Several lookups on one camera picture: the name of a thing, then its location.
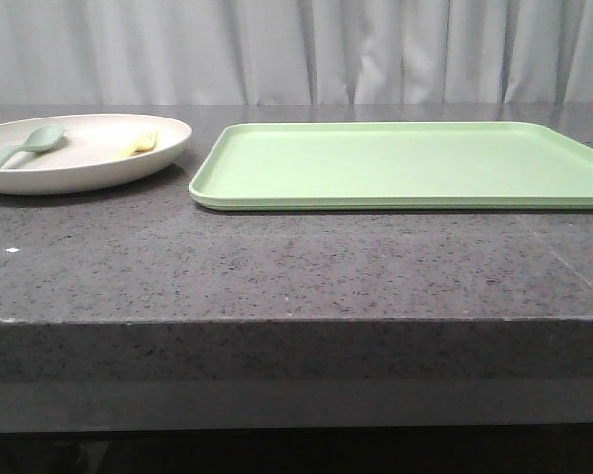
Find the dark floor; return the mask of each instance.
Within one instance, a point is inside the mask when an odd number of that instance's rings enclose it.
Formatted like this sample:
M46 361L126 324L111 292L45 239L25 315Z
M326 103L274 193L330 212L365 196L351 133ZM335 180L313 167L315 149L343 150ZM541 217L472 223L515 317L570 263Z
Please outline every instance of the dark floor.
M593 474L593 425L0 435L0 474Z

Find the counter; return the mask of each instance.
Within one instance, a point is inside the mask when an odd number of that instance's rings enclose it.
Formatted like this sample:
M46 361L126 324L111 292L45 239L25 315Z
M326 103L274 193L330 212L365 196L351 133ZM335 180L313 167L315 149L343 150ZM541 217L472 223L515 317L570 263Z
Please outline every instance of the counter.
M593 104L0 106L188 123L145 179L0 195L0 432L593 422L593 212L203 209L246 122L526 121Z

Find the spoon bowl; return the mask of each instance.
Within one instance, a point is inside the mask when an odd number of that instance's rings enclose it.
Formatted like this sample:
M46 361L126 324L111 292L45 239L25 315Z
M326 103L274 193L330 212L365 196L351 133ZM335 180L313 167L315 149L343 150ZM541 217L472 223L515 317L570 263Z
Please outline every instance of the spoon bowl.
M0 168L19 151L43 153L53 149L59 144L64 133L65 128L61 125L45 125L37 128L27 137L24 143L0 149Z

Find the white plate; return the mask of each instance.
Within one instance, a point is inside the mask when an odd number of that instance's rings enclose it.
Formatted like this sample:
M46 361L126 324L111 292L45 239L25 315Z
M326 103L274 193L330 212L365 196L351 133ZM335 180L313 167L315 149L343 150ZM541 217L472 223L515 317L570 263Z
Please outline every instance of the white plate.
M66 134L53 151L18 153L0 170L0 193L50 195L119 185L170 165L187 146L191 129L172 118L87 114L33 118L0 125L0 148L23 142L36 128L55 123ZM143 131L157 130L156 147L121 160L111 157Z

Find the speckled granite surface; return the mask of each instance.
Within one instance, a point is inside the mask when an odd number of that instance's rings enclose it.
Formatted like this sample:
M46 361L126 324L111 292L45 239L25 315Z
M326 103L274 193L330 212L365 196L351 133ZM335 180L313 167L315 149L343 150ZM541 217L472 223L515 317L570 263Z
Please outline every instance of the speckled granite surface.
M236 123L529 121L593 146L593 104L12 106L0 122L98 112L181 119L191 145L128 185L0 196L0 384L593 379L593 212L228 214L187 192Z

